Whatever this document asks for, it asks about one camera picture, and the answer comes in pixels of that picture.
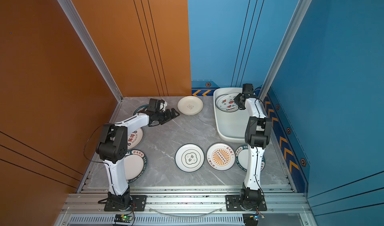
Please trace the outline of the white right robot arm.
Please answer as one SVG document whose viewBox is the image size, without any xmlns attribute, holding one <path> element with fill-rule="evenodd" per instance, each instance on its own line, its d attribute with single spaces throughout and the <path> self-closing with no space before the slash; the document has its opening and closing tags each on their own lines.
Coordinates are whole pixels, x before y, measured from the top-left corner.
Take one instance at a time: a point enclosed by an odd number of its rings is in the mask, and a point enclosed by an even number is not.
<svg viewBox="0 0 384 226">
<path fill-rule="evenodd" d="M 235 97 L 240 110 L 249 113 L 245 130 L 248 147 L 247 174 L 240 193 L 240 205 L 245 211 L 266 211 L 267 203 L 261 187 L 261 166 L 265 150 L 270 143 L 272 119 L 264 112 L 263 102 L 255 95 L 252 84 L 244 84 L 242 93 Z"/>
</svg>

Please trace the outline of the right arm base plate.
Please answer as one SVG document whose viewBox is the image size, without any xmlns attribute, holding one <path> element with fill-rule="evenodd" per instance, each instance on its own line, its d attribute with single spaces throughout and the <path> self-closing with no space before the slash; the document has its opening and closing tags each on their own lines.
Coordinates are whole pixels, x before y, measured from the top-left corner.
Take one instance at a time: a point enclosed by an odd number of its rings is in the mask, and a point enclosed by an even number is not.
<svg viewBox="0 0 384 226">
<path fill-rule="evenodd" d="M 267 203 L 262 197 L 259 201 L 241 200 L 239 195 L 226 195 L 227 211 L 267 211 Z"/>
</svg>

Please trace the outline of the orange sunburst plate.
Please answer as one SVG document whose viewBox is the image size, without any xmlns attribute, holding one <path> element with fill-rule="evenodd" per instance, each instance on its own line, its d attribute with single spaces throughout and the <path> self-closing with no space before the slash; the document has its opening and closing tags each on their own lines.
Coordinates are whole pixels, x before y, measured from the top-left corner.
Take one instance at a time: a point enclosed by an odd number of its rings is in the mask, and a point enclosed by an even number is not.
<svg viewBox="0 0 384 226">
<path fill-rule="evenodd" d="M 234 166 L 236 156 L 231 146 L 223 142 L 217 142 L 208 148 L 206 159 L 211 168 L 224 172 Z"/>
</svg>

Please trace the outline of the watermelon pattern plate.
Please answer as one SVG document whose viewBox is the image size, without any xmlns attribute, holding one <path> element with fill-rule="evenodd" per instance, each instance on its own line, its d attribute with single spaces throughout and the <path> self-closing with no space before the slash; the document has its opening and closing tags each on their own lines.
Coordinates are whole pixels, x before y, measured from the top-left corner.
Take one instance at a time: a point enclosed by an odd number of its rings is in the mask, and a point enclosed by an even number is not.
<svg viewBox="0 0 384 226">
<path fill-rule="evenodd" d="M 230 93 L 220 95 L 215 100 L 216 107 L 223 112 L 235 112 L 239 109 L 239 106 L 235 103 L 235 97 L 238 96 L 239 93 Z"/>
</svg>

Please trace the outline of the green clover outline plate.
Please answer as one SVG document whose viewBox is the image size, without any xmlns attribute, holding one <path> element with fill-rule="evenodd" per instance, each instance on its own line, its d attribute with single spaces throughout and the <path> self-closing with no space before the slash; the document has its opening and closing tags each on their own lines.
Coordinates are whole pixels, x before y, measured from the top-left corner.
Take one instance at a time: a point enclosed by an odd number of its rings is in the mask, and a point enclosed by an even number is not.
<svg viewBox="0 0 384 226">
<path fill-rule="evenodd" d="M 205 154 L 201 147 L 196 144 L 185 144 L 181 146 L 175 155 L 176 166 L 185 173 L 198 171 L 204 164 Z"/>
</svg>

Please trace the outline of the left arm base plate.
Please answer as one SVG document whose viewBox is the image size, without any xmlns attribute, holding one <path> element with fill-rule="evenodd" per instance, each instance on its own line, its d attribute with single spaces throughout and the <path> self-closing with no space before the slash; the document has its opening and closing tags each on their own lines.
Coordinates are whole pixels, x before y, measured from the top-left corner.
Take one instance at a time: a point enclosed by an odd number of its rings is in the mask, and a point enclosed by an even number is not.
<svg viewBox="0 0 384 226">
<path fill-rule="evenodd" d="M 147 196 L 130 196 L 128 203 L 118 204 L 111 199 L 107 199 L 104 207 L 105 212 L 144 212 L 147 204 Z"/>
</svg>

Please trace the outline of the red chinese characters plate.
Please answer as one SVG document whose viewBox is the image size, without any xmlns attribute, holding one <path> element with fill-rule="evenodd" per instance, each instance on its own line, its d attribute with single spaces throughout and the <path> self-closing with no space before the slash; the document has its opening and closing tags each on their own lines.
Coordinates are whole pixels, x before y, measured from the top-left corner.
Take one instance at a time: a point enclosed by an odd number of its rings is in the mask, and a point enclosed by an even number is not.
<svg viewBox="0 0 384 226">
<path fill-rule="evenodd" d="M 133 133 L 128 135 L 128 150 L 131 150 L 137 147 L 144 137 L 144 131 L 142 128 L 134 131 Z"/>
</svg>

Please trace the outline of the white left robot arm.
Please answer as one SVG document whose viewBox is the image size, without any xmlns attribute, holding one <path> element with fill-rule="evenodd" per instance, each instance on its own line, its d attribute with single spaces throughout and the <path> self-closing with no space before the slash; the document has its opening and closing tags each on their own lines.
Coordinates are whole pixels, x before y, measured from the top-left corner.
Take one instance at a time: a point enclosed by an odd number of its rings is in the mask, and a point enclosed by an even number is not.
<svg viewBox="0 0 384 226">
<path fill-rule="evenodd" d="M 139 128 L 163 125 L 180 115 L 174 108 L 167 108 L 162 99 L 151 98 L 146 108 L 132 117 L 102 126 L 96 153 L 106 166 L 109 192 L 108 202 L 129 206 L 130 188 L 125 177 L 124 158 L 128 151 L 128 135 Z"/>
</svg>

